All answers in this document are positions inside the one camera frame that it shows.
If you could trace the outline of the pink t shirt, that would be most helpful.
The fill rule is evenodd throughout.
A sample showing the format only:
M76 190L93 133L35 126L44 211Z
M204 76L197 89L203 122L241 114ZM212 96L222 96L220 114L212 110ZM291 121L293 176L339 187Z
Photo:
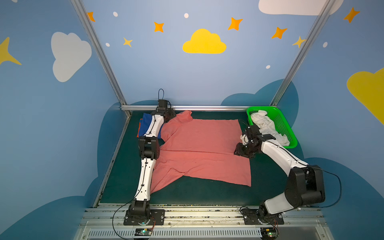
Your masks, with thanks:
M238 120L195 119L191 111L177 114L161 130L164 144L154 167L151 193L183 176L250 187L250 160L234 154L241 135Z

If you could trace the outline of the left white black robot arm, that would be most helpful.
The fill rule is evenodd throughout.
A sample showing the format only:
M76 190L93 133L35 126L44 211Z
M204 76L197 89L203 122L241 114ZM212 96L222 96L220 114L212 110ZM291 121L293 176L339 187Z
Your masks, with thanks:
M160 156L159 134L163 125L175 115L171 108L157 107L146 116L149 123L141 124L138 144L141 173L138 188L126 216L129 225L147 225L151 221L150 189L154 166Z

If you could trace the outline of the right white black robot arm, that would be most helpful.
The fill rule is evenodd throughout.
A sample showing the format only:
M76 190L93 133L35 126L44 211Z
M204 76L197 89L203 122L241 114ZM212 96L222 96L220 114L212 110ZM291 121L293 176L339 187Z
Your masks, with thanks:
M247 127L234 154L251 158L256 153L269 156L287 175L285 190L260 204L258 221L272 223L283 212L322 203L326 199L322 169L311 166L285 149L271 134L262 134L256 125Z

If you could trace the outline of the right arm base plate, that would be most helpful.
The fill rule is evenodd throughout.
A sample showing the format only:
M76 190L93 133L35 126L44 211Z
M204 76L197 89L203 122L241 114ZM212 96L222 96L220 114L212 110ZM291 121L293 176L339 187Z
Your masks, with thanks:
M271 215L263 209L241 208L240 213L245 225L283 225L282 214Z

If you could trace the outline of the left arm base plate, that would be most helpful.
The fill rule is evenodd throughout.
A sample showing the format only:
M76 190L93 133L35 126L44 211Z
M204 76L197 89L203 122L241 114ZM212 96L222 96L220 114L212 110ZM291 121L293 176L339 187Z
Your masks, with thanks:
M164 209L154 209L144 211L143 213L134 213L132 210L128 210L124 218L124 226L149 226L155 224L156 226L162 226L165 220Z

